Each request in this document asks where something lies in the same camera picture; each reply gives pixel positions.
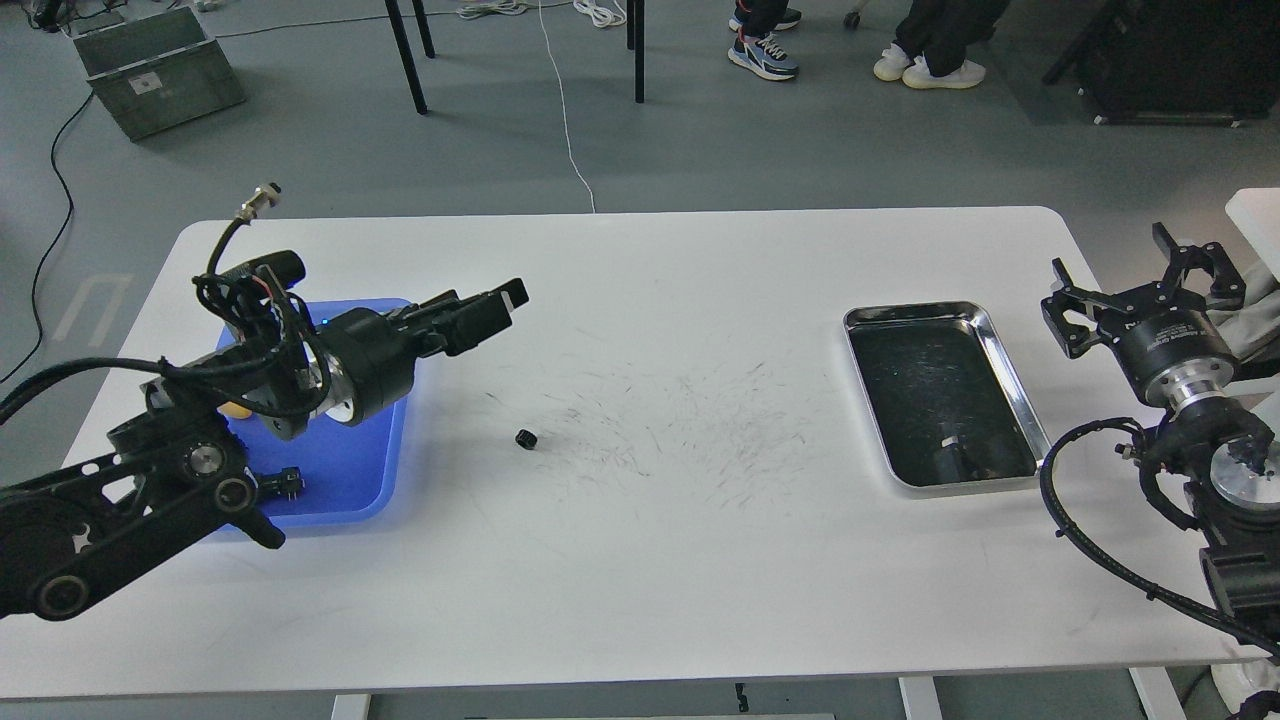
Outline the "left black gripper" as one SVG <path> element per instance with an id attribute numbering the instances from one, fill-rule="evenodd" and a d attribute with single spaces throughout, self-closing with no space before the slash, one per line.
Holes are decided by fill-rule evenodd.
<path id="1" fill-rule="evenodd" d="M 522 278 L 460 297 L 447 291 L 421 304 L 379 313 L 353 307 L 317 328 L 329 372 L 316 414 L 355 427 L 404 397 L 413 387 L 415 364 L 443 352 L 456 357 L 512 325 L 529 301 Z"/>

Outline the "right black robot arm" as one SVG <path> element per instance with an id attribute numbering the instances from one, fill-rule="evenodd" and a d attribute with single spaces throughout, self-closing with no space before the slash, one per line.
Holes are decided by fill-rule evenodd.
<path id="1" fill-rule="evenodd" d="M 1079 287 L 1060 260 L 1041 302 L 1062 352 L 1078 359 L 1106 347 L 1135 398 L 1162 411 L 1153 427 L 1116 416 L 1088 421 L 1057 439 L 1039 469 L 1039 492 L 1060 537 L 1151 601 L 1277 657 L 1277 439 L 1275 430 L 1228 393 L 1242 364 L 1211 311 L 1239 310 L 1245 282 L 1219 243 L 1179 243 L 1152 227 L 1167 265 L 1148 284 L 1119 293 Z M 1135 465 L 1146 502 L 1181 530 L 1204 537 L 1199 569 L 1211 594 L 1202 603 L 1152 582 L 1103 551 L 1070 518 L 1053 466 L 1071 442 L 1098 430 L 1125 432 L 1117 454 Z"/>

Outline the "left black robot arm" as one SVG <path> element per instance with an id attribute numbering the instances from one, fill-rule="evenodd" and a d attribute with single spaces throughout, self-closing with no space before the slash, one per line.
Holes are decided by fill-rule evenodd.
<path id="1" fill-rule="evenodd" d="M 189 364 L 82 357 L 49 366 L 3 400 L 10 419 L 54 386 L 86 372 L 148 374 L 145 409 L 108 433 L 109 454 L 3 489 L 3 615 L 76 618 L 223 527 L 269 550 L 285 534 L 259 509 L 262 482 L 221 409 L 236 405 L 289 441 L 317 416 L 356 427 L 403 398 L 421 357 L 465 354 L 507 329 L 529 300 L 520 278 L 461 297 L 447 291 L 385 313 L 353 307 L 317 323 L 294 286 L 306 274 L 291 250 L 229 269 L 234 234 L 278 204 L 259 186 L 192 279 L 200 305 L 232 342 Z"/>

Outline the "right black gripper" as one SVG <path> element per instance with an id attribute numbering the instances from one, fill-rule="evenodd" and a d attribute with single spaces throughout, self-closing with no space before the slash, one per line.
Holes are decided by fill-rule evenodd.
<path id="1" fill-rule="evenodd" d="M 1180 245 L 1162 222 L 1152 224 L 1155 243 L 1167 259 L 1156 296 L 1121 296 L 1082 290 L 1061 258 L 1051 261 L 1055 282 L 1039 301 L 1041 315 L 1068 359 L 1075 360 L 1110 337 L 1112 354 L 1135 398 L 1149 407 L 1180 407 L 1193 382 L 1222 389 L 1234 380 L 1239 361 L 1201 301 L 1171 305 L 1187 277 L 1199 270 L 1210 279 L 1207 309 L 1235 311 L 1244 306 L 1245 282 L 1220 243 Z"/>

